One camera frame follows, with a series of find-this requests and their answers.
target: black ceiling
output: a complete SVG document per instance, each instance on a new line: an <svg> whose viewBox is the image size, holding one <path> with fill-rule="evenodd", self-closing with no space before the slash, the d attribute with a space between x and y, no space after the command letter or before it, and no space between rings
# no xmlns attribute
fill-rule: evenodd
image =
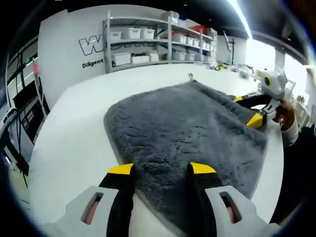
<svg viewBox="0 0 316 237"><path fill-rule="evenodd" d="M213 27L222 34L225 29L228 35L247 38L244 27L234 9L228 4L227 0L173 0L173 1L143 1L143 0L29 0L21 1L18 4L14 1L6 1L8 12L2 14L1 22L4 25L3 39L4 47L1 48L1 55L10 50L13 55L26 42L36 36L39 32L40 22L50 15L63 9L74 11L85 7L105 5L105 4L133 4L144 5L163 10L173 10L180 14L185 14L202 25ZM297 35L290 34L291 41L281 37L282 30L288 22L288 14L278 0L238 0L238 3L248 21L251 30L273 36L288 45L292 46L300 53L304 54L303 47ZM259 40L274 43L261 37Z"/></svg>

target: gray fluffy rug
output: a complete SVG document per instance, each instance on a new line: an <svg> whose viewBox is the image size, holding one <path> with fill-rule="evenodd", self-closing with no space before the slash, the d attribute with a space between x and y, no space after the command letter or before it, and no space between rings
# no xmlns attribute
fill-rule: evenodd
<svg viewBox="0 0 316 237"><path fill-rule="evenodd" d="M136 188L155 211L184 232L188 162L215 168L225 185L251 197L266 135L246 127L252 112L197 81L133 95L112 105L105 127L125 163L136 167Z"/></svg>

